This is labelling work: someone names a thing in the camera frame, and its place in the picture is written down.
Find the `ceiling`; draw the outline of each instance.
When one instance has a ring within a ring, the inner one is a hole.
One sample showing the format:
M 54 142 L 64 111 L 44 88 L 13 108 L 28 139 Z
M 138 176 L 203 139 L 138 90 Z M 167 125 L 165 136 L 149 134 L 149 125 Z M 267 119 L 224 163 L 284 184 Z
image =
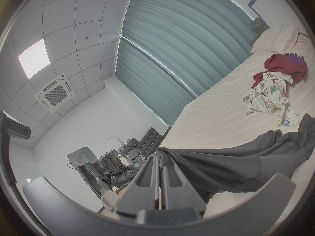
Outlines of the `ceiling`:
M 17 146 L 33 149 L 70 110 L 104 88 L 113 75 L 116 39 L 127 0 L 29 0 L 0 52 L 0 110 L 31 128 Z M 44 38 L 51 64 L 29 80 L 18 55 Z M 76 95 L 50 113 L 33 97 L 65 73 Z

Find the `mattress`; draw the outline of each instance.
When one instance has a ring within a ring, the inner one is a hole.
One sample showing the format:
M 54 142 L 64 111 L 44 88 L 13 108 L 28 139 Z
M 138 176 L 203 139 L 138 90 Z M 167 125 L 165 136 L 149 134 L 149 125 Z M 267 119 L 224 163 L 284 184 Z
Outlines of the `mattress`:
M 287 86 L 289 104 L 299 113 L 315 117 L 315 50 L 311 41 L 299 35 L 292 53 L 304 56 L 308 74 L 304 81 Z M 252 141 L 268 130 L 280 129 L 283 133 L 296 132 L 298 125 L 278 127 L 278 111 L 256 112 L 246 115 L 242 99 L 254 83 L 253 76 L 264 72 L 264 62 L 273 53 L 264 50 L 254 52 L 219 83 L 187 104 L 169 131 L 162 147 L 170 149 L 229 148 Z M 314 172 L 315 153 L 303 163 L 292 177 L 297 189 L 279 218 L 283 221 L 295 207 Z M 216 194 L 208 203 L 205 217 L 224 212 L 249 198 L 253 193 Z

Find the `bed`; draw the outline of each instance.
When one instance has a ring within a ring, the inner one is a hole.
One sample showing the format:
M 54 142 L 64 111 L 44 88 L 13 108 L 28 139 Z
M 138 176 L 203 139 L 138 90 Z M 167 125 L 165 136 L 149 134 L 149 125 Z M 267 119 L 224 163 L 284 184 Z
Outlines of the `bed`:
M 254 83 L 253 76 L 264 72 L 264 62 L 272 54 L 297 53 L 304 56 L 308 74 L 304 81 L 287 86 L 289 104 L 299 113 L 315 117 L 315 49 L 295 26 L 281 26 L 266 30 L 255 42 L 252 54 L 219 83 L 187 104 L 161 144 L 170 149 L 201 149 L 235 147 L 255 139 L 268 130 L 296 132 L 298 125 L 278 127 L 278 111 L 256 112 L 246 115 L 242 98 Z M 292 177 L 297 189 L 279 218 L 283 221 L 299 201 L 314 172 L 315 153 L 303 163 Z M 253 193 L 216 194 L 210 199 L 204 217 L 226 211 L 249 198 Z

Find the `cartoon print shirt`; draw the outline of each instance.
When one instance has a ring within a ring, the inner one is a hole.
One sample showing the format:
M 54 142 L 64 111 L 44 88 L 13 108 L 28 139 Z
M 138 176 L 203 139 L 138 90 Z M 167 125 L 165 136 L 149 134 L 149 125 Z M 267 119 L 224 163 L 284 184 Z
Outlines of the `cartoon print shirt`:
M 299 115 L 289 105 L 286 93 L 286 82 L 292 84 L 293 78 L 289 74 L 280 72 L 263 73 L 260 84 L 251 89 L 243 98 L 248 110 L 247 114 L 254 112 L 273 113 L 279 110 L 276 124 L 278 126 L 292 126 L 299 123 Z

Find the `headboard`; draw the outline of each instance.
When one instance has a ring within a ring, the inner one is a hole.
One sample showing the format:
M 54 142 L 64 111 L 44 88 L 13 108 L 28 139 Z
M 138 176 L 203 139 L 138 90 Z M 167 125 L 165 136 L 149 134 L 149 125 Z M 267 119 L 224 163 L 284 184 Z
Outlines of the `headboard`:
M 251 0 L 248 6 L 268 28 L 295 25 L 300 33 L 307 34 L 302 21 L 286 0 Z

